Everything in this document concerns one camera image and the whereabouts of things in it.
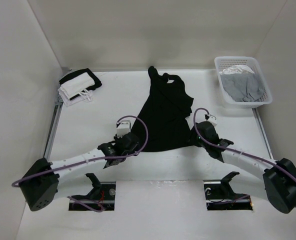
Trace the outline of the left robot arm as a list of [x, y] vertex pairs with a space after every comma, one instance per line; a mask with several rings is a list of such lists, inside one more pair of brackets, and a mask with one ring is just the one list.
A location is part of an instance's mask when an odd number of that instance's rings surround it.
[[127, 133], [81, 155], [49, 162], [38, 159], [18, 182], [18, 186], [32, 212], [48, 206], [53, 200], [70, 197], [77, 202], [90, 200], [96, 212], [103, 207], [96, 199], [102, 192], [102, 183], [96, 172], [116, 166], [140, 152], [140, 140]]

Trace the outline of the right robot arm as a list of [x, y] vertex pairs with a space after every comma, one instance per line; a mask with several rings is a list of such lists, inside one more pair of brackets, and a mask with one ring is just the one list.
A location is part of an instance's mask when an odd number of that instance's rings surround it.
[[279, 212], [288, 214], [296, 208], [296, 167], [287, 158], [267, 160], [230, 146], [234, 142], [219, 138], [209, 121], [195, 123], [190, 142], [204, 148], [208, 155], [224, 164], [236, 166], [256, 177], [253, 182], [237, 180], [238, 172], [221, 179], [220, 192], [226, 198], [237, 192], [267, 200]]

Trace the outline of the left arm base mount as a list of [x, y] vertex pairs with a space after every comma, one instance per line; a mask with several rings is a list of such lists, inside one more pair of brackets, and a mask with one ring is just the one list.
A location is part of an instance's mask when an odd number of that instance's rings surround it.
[[100, 182], [94, 173], [87, 173], [84, 183], [91, 183], [85, 194], [69, 197], [69, 211], [101, 213], [115, 210], [116, 182]]

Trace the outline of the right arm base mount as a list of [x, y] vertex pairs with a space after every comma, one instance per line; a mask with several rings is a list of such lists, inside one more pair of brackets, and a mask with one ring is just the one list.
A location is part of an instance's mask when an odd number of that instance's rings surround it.
[[252, 211], [251, 197], [243, 193], [235, 193], [230, 182], [240, 173], [233, 171], [220, 180], [206, 180], [203, 183], [206, 209], [208, 211]]

